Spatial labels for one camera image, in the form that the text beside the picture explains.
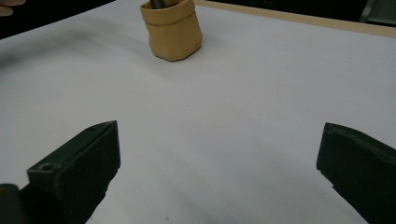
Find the wooden table edge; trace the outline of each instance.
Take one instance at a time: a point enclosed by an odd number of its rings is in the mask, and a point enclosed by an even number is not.
[[[250,15],[263,16],[268,18],[280,19],[284,21],[296,21],[305,24],[330,27],[339,30],[347,30],[369,35],[381,35],[396,38],[396,28],[354,21],[339,21],[321,17],[306,16],[289,12],[281,12],[255,7],[243,7],[231,4],[211,2],[206,0],[193,0],[196,6],[213,7],[218,9],[230,10],[234,12],[246,13]]]

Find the white table surface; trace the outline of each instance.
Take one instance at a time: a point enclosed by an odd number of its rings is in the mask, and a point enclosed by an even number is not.
[[[103,121],[121,168],[88,223],[365,223],[316,169],[325,122],[396,147],[396,39],[208,7],[154,57],[143,2],[0,41],[0,182]]]

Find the table edge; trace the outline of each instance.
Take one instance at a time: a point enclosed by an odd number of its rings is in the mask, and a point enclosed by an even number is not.
[[[289,12],[268,10],[263,8],[237,6],[237,5],[225,4],[219,2],[211,2],[206,0],[193,0],[193,1],[196,6],[200,6],[200,7],[213,7],[213,8],[224,9],[234,12],[246,13],[250,15],[280,19],[284,21],[296,21],[310,25],[329,27],[339,30],[347,30],[347,31],[363,33],[368,35],[381,35],[385,37],[396,38],[396,28],[388,27],[388,26],[359,23],[354,21],[339,21],[334,19],[306,16],[306,15],[300,15]]]

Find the tan paper bag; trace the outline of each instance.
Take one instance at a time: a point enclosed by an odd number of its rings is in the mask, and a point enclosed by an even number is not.
[[[177,5],[163,9],[152,9],[147,2],[140,11],[155,56],[173,62],[187,58],[201,47],[203,37],[192,0],[180,0]]]

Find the screw hole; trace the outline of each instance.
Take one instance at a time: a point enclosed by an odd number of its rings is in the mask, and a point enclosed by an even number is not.
[[[39,169],[40,169],[40,170],[43,170],[43,171],[50,171],[50,170],[52,170],[52,164],[51,164],[51,163],[42,164],[42,165],[39,167]]]

